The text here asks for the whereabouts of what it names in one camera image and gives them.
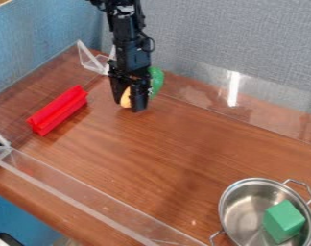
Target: red rectangular block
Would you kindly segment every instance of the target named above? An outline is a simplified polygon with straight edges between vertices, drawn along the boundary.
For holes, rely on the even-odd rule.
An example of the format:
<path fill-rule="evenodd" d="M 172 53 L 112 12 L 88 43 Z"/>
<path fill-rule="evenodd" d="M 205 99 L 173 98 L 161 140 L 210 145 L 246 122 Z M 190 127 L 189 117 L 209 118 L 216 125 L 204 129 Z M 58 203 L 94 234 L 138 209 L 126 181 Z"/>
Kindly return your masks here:
<path fill-rule="evenodd" d="M 32 131 L 44 136 L 85 103 L 86 92 L 73 86 L 26 118 Z"/>

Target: pot handle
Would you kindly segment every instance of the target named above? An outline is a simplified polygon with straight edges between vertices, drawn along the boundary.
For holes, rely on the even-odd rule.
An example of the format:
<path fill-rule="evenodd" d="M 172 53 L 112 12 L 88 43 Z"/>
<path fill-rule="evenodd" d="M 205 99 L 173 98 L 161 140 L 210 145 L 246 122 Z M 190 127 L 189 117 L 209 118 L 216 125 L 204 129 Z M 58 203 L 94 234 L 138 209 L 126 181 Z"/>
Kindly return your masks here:
<path fill-rule="evenodd" d="M 210 241 L 212 246 L 216 246 L 216 244 L 214 244 L 214 242 L 213 242 L 214 237 L 216 237 L 218 234 L 222 234 L 222 233 L 224 233 L 224 229 L 221 229 L 220 231 L 217 231 L 214 234 L 210 235 L 209 241 Z"/>
<path fill-rule="evenodd" d="M 286 179 L 286 180 L 282 182 L 282 184 L 285 185 L 287 182 L 293 182 L 293 183 L 295 183 L 295 184 L 298 184 L 298 185 L 303 185 L 305 188 L 306 188 L 306 191 L 307 191 L 307 193 L 309 193 L 309 196 L 311 196 L 311 187 L 309 187 L 309 185 L 307 185 L 306 183 L 303 183 L 303 182 L 301 182 L 301 181 L 297 181 L 297 180 L 293 180 L 293 179 Z"/>

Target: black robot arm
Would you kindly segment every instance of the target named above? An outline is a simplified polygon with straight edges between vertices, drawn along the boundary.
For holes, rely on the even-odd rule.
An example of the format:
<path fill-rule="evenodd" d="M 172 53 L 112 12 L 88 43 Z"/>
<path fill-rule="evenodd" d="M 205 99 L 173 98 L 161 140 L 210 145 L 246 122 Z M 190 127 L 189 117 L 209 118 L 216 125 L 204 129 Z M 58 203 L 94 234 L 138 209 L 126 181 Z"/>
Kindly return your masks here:
<path fill-rule="evenodd" d="M 113 33 L 116 60 L 109 60 L 109 78 L 116 103 L 129 89 L 132 111 L 148 106 L 152 93 L 150 53 L 156 48 L 153 39 L 142 32 L 145 16 L 140 0 L 86 0 L 106 13 L 109 31 Z"/>

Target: yellow object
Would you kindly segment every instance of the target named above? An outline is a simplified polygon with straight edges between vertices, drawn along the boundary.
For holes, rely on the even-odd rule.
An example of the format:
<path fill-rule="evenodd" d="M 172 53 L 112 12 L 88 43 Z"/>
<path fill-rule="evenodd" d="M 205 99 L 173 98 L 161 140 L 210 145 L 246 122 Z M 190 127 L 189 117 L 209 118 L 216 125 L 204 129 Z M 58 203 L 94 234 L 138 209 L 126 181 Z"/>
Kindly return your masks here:
<path fill-rule="evenodd" d="M 125 91 L 124 91 L 124 93 L 121 95 L 120 105 L 125 109 L 130 108 L 130 103 L 129 103 L 129 87 L 125 89 Z"/>

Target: pot rim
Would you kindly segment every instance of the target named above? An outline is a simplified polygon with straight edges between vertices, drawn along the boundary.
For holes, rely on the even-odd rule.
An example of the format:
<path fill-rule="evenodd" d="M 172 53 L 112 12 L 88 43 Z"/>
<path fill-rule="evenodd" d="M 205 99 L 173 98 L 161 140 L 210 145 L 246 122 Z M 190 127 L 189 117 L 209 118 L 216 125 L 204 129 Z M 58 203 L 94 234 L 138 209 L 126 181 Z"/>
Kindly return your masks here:
<path fill-rule="evenodd" d="M 265 178 L 248 178 L 248 179 L 242 179 L 237 182 L 234 182 L 224 191 L 221 199 L 220 199 L 220 203 L 218 203 L 218 215 L 220 215 L 220 221 L 221 221 L 221 226 L 222 226 L 222 230 L 224 233 L 226 234 L 226 236 L 229 237 L 229 239 L 233 241 L 233 243 L 238 246 L 242 246 L 238 244 L 238 242 L 236 242 L 236 239 L 230 236 L 230 232 L 226 229 L 225 223 L 224 223 L 224 215 L 222 215 L 222 204 L 224 204 L 224 200 L 226 199 L 228 195 L 233 192 L 233 190 L 236 190 L 236 188 L 244 186 L 244 185 L 249 185 L 253 182 L 261 182 L 264 184 L 276 186 L 279 189 L 285 189 L 285 191 L 287 191 L 287 193 L 294 197 L 294 199 L 299 202 L 299 204 L 303 206 L 303 212 L 307 214 L 309 220 L 311 220 L 311 209 L 309 206 L 306 205 L 306 202 L 303 201 L 303 199 L 299 197 L 299 195 L 295 193 L 295 191 L 293 191 L 291 188 L 289 188 L 285 184 L 265 179 Z M 303 242 L 303 245 L 311 245 L 311 236 L 307 236 L 306 241 Z"/>

